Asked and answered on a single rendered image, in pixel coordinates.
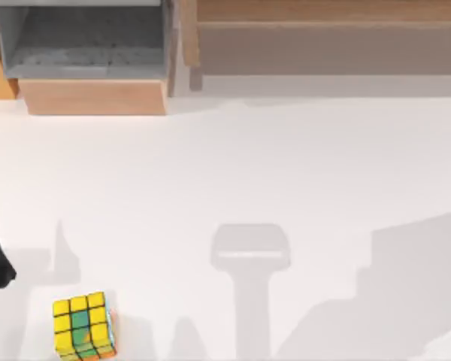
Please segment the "pale wooden drawer front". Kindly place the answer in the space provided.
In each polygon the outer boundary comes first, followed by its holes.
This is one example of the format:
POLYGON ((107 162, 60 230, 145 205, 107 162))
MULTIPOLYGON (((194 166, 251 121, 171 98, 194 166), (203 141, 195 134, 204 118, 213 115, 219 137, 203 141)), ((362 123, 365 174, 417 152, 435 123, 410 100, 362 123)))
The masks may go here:
POLYGON ((166 80, 22 79, 18 84, 33 115, 167 114, 166 80))

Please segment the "wooden open shelf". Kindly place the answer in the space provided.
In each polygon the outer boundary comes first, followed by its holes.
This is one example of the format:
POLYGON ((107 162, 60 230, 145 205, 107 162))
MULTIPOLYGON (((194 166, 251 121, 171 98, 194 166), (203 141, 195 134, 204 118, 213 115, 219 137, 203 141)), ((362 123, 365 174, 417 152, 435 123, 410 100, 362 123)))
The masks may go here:
POLYGON ((203 76, 451 75, 451 0, 177 0, 203 76))

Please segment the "yellow puzzle cube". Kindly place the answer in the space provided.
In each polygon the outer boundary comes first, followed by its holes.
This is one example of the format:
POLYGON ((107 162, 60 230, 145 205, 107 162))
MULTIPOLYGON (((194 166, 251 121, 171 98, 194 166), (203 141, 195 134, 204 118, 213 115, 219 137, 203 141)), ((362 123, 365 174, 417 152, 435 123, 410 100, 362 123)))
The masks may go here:
POLYGON ((117 355, 114 316, 104 292, 56 300, 53 340, 61 361, 104 361, 117 355))

